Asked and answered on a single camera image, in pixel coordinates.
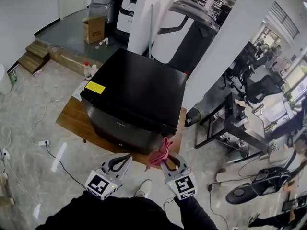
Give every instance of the wooden step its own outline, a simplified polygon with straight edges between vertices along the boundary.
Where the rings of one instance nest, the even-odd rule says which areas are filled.
[[[31,52],[25,52],[23,56],[18,59],[18,63],[26,68],[30,73],[35,73],[45,65],[46,61],[37,57]]]
[[[48,55],[48,45],[41,43],[39,41],[34,41],[26,49],[26,51],[31,52],[39,58],[46,60]]]

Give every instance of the power outlet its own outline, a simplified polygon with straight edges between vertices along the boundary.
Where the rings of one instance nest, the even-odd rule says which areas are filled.
[[[5,154],[5,157],[6,157],[7,159],[10,159],[10,158],[11,158],[9,152],[8,152],[6,149],[3,149],[2,152],[3,152],[3,154]]]
[[[39,141],[38,142],[38,145],[39,146],[45,146],[45,145],[50,145],[50,141],[49,140],[42,140],[42,141]]]

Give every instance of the plastic bottle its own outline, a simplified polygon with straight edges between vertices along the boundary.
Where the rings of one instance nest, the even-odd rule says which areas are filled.
[[[225,113],[225,108],[222,108],[219,110],[216,114],[214,114],[214,118],[218,119],[220,116],[222,116]]]
[[[92,75],[91,75],[92,68],[90,67],[89,63],[86,61],[84,63],[84,75],[86,80],[91,80]]]
[[[92,77],[96,74],[96,72],[98,72],[97,66],[96,65],[92,65],[92,71],[91,71]]]

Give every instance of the black sleeve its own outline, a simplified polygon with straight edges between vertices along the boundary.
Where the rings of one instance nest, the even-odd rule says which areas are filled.
[[[181,222],[185,230],[218,230],[214,222],[193,196],[183,200],[175,197],[175,202],[180,207]]]
[[[101,200],[84,191],[80,197],[74,198],[58,213],[49,216],[45,224],[38,226],[36,230],[82,228],[88,219],[93,217],[93,213],[102,213],[101,204]]]

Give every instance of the cardboard box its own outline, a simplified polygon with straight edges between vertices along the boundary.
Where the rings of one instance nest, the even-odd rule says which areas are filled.
[[[83,21],[84,40],[88,43],[102,41],[105,38],[105,18],[85,18]]]

